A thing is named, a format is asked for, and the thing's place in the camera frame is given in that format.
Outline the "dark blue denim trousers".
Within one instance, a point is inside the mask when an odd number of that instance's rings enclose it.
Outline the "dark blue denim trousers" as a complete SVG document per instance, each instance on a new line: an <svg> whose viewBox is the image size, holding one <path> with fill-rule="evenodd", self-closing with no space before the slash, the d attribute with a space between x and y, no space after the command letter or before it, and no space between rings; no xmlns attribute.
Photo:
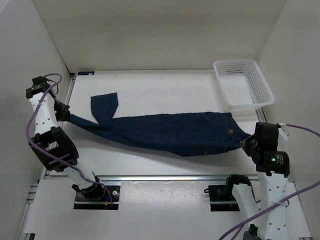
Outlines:
<svg viewBox="0 0 320 240"><path fill-rule="evenodd" d="M218 155L240 148L250 135L229 112L191 112L115 118L117 93L90 99L95 122L70 115L70 123L107 140L181 157Z"/></svg>

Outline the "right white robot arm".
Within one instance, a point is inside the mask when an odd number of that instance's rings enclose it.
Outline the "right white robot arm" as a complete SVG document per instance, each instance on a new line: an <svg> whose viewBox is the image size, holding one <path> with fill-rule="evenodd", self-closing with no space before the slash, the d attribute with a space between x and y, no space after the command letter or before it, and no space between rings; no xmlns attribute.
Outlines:
<svg viewBox="0 0 320 240"><path fill-rule="evenodd" d="M260 201L257 202L249 178L231 174L226 180L224 193L236 200L244 227L244 240L287 240L286 187L290 174L289 156L278 150L279 127L276 124L258 122L254 134L240 143L256 167Z"/></svg>

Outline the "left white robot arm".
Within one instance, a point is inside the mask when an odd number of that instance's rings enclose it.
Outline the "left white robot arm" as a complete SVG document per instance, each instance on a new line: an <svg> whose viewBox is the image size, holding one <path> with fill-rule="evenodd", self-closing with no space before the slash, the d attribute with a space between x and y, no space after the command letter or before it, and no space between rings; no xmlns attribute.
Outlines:
<svg viewBox="0 0 320 240"><path fill-rule="evenodd" d="M68 176L74 181L72 188L84 198L102 201L107 191L99 178L78 160L76 146L59 126L59 122L70 121L71 113L69 105L57 100L53 91L57 85L47 76L38 76L26 89L25 96L33 109L29 123L35 123L33 137L29 126L25 130L29 146L48 171Z"/></svg>

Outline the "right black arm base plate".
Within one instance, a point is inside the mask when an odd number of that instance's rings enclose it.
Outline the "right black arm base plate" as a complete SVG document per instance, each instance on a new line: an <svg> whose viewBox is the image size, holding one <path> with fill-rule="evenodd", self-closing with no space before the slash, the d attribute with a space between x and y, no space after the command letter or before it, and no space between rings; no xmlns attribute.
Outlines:
<svg viewBox="0 0 320 240"><path fill-rule="evenodd" d="M209 196L211 212L239 212L240 208L226 185L209 185L205 190Z"/></svg>

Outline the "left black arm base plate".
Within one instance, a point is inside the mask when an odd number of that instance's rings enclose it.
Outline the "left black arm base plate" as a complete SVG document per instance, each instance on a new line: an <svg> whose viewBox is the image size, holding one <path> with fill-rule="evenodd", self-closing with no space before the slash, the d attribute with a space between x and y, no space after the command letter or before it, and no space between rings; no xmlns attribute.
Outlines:
<svg viewBox="0 0 320 240"><path fill-rule="evenodd" d="M80 189L77 184L73 184L75 190L73 208L75 210L111 210L119 209L121 195L120 184L107 184L106 187L110 193L100 184L93 184L88 188Z"/></svg>

